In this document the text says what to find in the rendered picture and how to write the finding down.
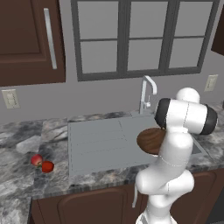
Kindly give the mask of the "brown wooden bowl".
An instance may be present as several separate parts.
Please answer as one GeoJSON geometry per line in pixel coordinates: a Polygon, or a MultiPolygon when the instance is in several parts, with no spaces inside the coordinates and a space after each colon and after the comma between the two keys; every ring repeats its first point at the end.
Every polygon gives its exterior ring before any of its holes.
{"type": "Polygon", "coordinates": [[[165,134],[166,131],[164,129],[145,129],[138,134],[136,143],[142,151],[152,155],[157,155],[165,138],[165,134]]]}

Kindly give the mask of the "grey framed window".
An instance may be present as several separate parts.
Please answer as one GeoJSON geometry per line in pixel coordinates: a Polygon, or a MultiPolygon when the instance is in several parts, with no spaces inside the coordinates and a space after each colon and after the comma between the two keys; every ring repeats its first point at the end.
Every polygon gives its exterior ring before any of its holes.
{"type": "Polygon", "coordinates": [[[220,0],[71,0],[79,81],[198,74],[220,0]]]}

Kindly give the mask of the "dark brown wall cupboard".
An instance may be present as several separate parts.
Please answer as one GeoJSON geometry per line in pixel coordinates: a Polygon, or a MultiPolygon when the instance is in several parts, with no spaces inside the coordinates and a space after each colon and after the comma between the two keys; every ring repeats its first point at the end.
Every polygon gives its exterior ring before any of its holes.
{"type": "Polygon", "coordinates": [[[214,35],[211,50],[224,56],[224,5],[221,10],[220,20],[214,35]]]}

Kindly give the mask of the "red bell pepper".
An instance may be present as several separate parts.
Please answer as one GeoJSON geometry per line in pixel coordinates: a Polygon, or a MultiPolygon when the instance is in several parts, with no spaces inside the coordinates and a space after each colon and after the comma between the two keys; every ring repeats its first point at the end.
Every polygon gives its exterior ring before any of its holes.
{"type": "Polygon", "coordinates": [[[44,161],[42,163],[42,172],[44,173],[52,172],[53,168],[54,168],[54,163],[51,161],[44,161]]]}

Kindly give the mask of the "dark brown wall cupboard door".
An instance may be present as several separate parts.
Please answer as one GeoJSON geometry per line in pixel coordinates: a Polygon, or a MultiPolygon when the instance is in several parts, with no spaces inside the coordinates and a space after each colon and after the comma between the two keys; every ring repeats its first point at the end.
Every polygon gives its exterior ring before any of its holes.
{"type": "Polygon", "coordinates": [[[66,56],[59,0],[0,0],[0,87],[62,83],[66,56]],[[53,70],[44,8],[50,11],[53,70]]]}

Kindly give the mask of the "dark brown base cupboard door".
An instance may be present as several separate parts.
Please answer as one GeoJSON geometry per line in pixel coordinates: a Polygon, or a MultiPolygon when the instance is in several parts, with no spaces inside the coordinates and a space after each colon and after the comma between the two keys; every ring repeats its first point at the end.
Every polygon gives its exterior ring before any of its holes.
{"type": "Polygon", "coordinates": [[[171,207],[171,216],[178,224],[206,224],[224,188],[224,168],[197,172],[193,177],[193,190],[177,199],[171,207]]]}
{"type": "Polygon", "coordinates": [[[139,193],[132,207],[134,185],[79,192],[31,202],[29,224],[135,224],[147,196],[139,193]]]}

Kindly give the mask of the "red apple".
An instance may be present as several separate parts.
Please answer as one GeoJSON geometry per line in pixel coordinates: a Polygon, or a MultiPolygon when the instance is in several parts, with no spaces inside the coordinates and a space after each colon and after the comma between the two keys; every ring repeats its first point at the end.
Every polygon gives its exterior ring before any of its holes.
{"type": "Polygon", "coordinates": [[[43,162],[43,158],[41,155],[39,154],[36,154],[34,155],[32,158],[31,158],[31,163],[34,165],[34,166],[40,166],[42,165],[42,162],[43,162]]]}

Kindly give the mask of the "white wall socket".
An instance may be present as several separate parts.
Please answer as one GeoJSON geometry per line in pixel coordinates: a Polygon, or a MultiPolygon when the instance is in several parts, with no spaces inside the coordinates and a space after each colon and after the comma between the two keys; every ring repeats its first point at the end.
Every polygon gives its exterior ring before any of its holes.
{"type": "Polygon", "coordinates": [[[205,92],[213,91],[216,81],[218,78],[218,74],[211,74],[208,76],[205,86],[205,92]]]}
{"type": "Polygon", "coordinates": [[[15,89],[7,89],[2,91],[3,99],[7,109],[19,109],[19,102],[15,89]]]}

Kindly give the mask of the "silver sink tap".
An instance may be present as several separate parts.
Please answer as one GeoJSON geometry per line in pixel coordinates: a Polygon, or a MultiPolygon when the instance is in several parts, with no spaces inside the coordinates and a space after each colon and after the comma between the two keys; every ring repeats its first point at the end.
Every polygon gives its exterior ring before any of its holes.
{"type": "Polygon", "coordinates": [[[150,101],[145,100],[147,85],[151,86],[151,91],[154,95],[158,93],[158,87],[156,82],[149,76],[145,75],[142,79],[141,97],[139,105],[139,114],[142,115],[144,110],[151,106],[150,101]]]}

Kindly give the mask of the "grey kitchen sink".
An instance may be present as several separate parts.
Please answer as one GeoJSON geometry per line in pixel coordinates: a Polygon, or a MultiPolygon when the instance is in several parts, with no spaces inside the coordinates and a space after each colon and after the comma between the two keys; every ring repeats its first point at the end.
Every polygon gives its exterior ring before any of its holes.
{"type": "Polygon", "coordinates": [[[138,134],[157,128],[153,115],[70,122],[69,177],[153,163],[157,157],[141,150],[138,134]]]}

